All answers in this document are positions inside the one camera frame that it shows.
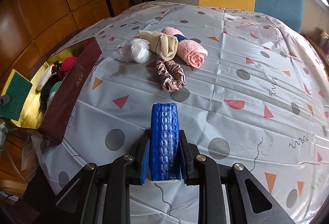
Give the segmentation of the blue textured sponge block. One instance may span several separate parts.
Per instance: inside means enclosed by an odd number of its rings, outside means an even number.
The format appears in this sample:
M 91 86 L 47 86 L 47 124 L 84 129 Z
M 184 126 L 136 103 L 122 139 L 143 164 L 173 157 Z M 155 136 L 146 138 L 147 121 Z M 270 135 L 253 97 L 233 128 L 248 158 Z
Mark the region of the blue textured sponge block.
M 180 125 L 175 103 L 157 103 L 152 107 L 150 141 L 150 179 L 154 182 L 180 180 L 177 157 Z

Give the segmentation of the pink satin scrunchie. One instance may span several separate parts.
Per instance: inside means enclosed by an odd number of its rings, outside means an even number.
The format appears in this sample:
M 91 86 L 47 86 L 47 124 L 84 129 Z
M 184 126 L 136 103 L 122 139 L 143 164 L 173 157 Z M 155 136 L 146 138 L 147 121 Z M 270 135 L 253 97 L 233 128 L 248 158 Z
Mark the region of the pink satin scrunchie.
M 163 90 L 173 93 L 185 87 L 186 79 L 183 68 L 174 60 L 157 59 L 155 69 L 160 77 Z

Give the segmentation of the pink towel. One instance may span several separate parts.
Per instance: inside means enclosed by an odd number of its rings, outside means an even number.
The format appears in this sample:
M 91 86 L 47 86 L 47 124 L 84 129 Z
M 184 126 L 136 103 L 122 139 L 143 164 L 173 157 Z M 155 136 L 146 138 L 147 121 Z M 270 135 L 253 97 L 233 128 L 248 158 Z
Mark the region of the pink towel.
M 174 36 L 178 40 L 177 55 L 189 66 L 200 68 L 204 63 L 208 51 L 198 42 L 188 39 L 178 29 L 166 27 L 162 32 Z

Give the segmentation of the beige cloth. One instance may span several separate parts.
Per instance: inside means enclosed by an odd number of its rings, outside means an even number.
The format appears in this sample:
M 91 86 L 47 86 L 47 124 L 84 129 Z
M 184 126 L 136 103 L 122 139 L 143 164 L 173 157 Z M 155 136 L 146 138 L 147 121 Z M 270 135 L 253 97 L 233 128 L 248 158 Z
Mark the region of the beige cloth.
M 178 39 L 175 36 L 166 35 L 156 31 L 139 31 L 139 37 L 149 42 L 149 48 L 162 60 L 170 61 L 177 53 Z

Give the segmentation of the clear plastic shower cap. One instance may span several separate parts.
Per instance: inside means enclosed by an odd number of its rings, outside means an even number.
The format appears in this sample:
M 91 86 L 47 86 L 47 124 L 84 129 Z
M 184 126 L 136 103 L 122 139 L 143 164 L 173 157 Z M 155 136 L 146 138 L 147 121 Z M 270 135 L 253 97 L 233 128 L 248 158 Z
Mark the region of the clear plastic shower cap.
M 144 39 L 131 39 L 124 46 L 120 46 L 114 53 L 115 59 L 130 63 L 145 63 L 151 56 L 149 42 Z

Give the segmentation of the patterned grey tablecloth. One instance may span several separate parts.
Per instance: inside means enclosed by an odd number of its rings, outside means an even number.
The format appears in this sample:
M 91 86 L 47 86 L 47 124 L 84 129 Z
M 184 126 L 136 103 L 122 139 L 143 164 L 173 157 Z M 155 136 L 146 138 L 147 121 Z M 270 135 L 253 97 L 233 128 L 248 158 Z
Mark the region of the patterned grey tablecloth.
M 173 27 L 208 52 L 184 65 L 185 87 L 164 91 L 154 69 L 113 57 L 140 30 Z M 73 109 L 64 140 L 34 136 L 41 168 L 58 193 L 83 165 L 125 154 L 149 128 L 152 105 L 176 103 L 180 128 L 220 164 L 241 163 L 296 223 L 328 196 L 328 78 L 308 41 L 261 13 L 146 2 L 100 20 L 70 40 L 95 38 L 102 53 Z

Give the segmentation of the gold box with maroon side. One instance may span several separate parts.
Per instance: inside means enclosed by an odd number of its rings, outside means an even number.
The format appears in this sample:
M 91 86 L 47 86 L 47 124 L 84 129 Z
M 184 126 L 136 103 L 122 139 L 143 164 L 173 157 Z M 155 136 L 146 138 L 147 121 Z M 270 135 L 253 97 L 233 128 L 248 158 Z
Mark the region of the gold box with maroon side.
M 89 38 L 59 51 L 49 58 L 32 79 L 32 88 L 22 108 L 18 121 L 12 122 L 31 134 L 40 134 L 60 144 L 71 120 L 71 113 L 89 74 L 102 51 L 96 38 Z M 65 75 L 45 114 L 38 113 L 40 93 L 36 90 L 39 78 L 48 65 L 63 61 L 67 57 L 77 57 L 73 67 Z

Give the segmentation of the red plush item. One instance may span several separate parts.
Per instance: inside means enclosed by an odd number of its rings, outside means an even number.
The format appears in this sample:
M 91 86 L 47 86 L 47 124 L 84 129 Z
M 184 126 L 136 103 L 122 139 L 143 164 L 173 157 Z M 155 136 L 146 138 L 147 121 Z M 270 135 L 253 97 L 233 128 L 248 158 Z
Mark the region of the red plush item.
M 70 71 L 73 67 L 74 63 L 77 61 L 77 57 L 67 57 L 62 63 L 61 67 L 59 68 L 57 74 L 61 80 L 65 78 L 66 74 Z

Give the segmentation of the white soap bar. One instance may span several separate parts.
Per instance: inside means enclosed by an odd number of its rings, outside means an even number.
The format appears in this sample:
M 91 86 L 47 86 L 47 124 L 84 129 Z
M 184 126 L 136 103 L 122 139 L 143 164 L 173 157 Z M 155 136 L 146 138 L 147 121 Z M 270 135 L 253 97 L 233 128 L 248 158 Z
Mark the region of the white soap bar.
M 52 75 L 52 68 L 53 68 L 53 65 L 49 66 L 45 72 L 42 74 L 42 77 L 40 78 L 38 84 L 37 84 L 37 87 L 36 87 L 36 90 L 37 91 L 41 91 L 42 88 L 45 86 L 45 84 L 47 83 L 47 81 L 49 80 L 49 78 L 51 77 Z

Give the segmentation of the yellow green scouring sponge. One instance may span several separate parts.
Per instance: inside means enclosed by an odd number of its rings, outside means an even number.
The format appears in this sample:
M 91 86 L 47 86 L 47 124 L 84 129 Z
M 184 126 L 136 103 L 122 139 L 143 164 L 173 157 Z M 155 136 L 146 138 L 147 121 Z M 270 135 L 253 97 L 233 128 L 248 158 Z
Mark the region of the yellow green scouring sponge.
M 23 105 L 32 88 L 32 83 L 12 69 L 1 93 L 1 117 L 19 120 Z

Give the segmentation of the wooden wall cabinet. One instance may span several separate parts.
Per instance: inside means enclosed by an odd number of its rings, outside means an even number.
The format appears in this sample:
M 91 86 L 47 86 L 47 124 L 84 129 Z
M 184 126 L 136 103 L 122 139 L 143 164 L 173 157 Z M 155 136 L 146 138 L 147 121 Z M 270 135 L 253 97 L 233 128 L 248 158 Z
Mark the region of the wooden wall cabinet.
M 114 17 L 131 0 L 1 0 L 1 83 L 15 69 L 26 78 L 74 32 Z

